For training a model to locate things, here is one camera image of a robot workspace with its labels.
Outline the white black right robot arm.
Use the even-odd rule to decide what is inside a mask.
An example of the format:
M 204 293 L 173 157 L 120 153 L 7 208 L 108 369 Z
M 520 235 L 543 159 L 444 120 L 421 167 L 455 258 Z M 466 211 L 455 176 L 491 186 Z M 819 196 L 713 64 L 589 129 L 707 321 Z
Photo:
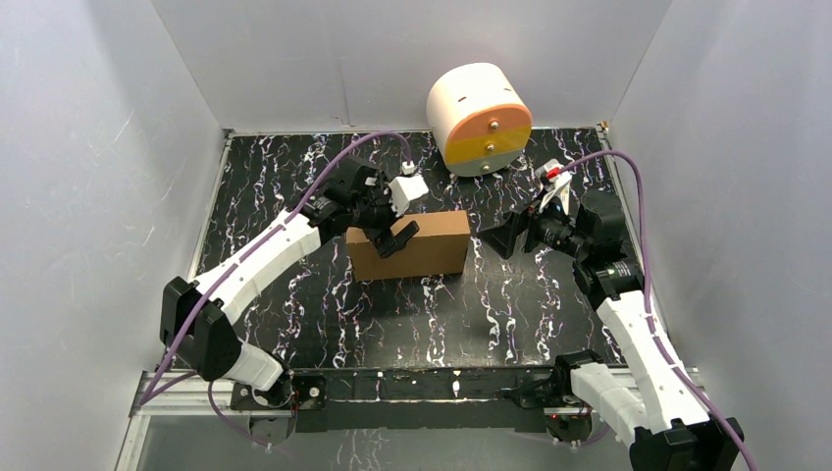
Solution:
M 501 258 L 516 244 L 540 245 L 572 258 L 579 291 L 611 331 L 635 382 L 623 386 L 600 355 L 586 349 L 558 355 L 545 379 L 523 380 L 502 396 L 517 402 L 537 394 L 597 412 L 628 448 L 634 470 L 729 470 L 744 442 L 735 418 L 720 417 L 683 365 L 656 318 L 646 311 L 645 277 L 623 248 L 628 224 L 620 199 L 585 193 L 576 216 L 542 193 L 502 225 L 479 232 Z

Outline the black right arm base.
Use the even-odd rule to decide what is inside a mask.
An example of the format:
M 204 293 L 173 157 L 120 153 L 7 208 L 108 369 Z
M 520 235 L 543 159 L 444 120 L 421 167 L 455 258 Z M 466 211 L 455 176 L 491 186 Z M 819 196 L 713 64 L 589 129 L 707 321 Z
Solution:
M 596 434 L 593 432 L 594 409 L 574 394 L 570 374 L 579 367 L 602 363 L 602 358 L 590 349 L 561 354 L 555 358 L 549 373 L 519 375 L 514 387 L 503 388 L 495 396 L 511 400 L 523 409 L 576 408 L 576 412 L 547 413 L 546 429 L 559 445 L 591 445 L 600 441 L 610 428 L 604 426 Z

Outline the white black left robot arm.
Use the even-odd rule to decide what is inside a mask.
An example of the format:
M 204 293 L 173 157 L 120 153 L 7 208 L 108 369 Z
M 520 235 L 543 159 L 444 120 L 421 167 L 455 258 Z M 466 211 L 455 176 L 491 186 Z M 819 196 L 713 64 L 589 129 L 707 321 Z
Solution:
M 176 277 L 165 286 L 160 339 L 168 356 L 206 382 L 232 380 L 270 408 L 285 406 L 293 393 L 288 366 L 239 338 L 234 325 L 288 268 L 351 228 L 383 258 L 403 249 L 419 227 L 409 223 L 398 233 L 392 227 L 428 191 L 411 163 L 395 178 L 355 156 L 329 165 L 293 209 L 238 252 L 192 281 Z

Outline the brown cardboard box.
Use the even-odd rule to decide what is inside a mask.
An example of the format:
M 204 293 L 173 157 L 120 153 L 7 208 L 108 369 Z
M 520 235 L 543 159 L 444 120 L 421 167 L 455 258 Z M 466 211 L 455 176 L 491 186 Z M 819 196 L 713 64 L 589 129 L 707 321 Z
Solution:
M 364 233 L 355 228 L 345 235 L 346 251 L 359 282 L 456 275 L 464 272 L 471 241 L 468 214 L 464 210 L 406 215 L 392 230 L 399 233 L 410 222 L 418 233 L 403 249 L 381 257 Z

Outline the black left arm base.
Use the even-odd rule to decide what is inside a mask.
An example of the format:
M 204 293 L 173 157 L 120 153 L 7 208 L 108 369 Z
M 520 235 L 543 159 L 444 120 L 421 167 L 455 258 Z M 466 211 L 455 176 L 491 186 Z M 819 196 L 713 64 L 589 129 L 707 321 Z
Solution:
M 317 370 L 294 370 L 283 374 L 267 391 L 235 384 L 231 409 L 234 411 L 300 411 L 325 407 L 327 379 Z

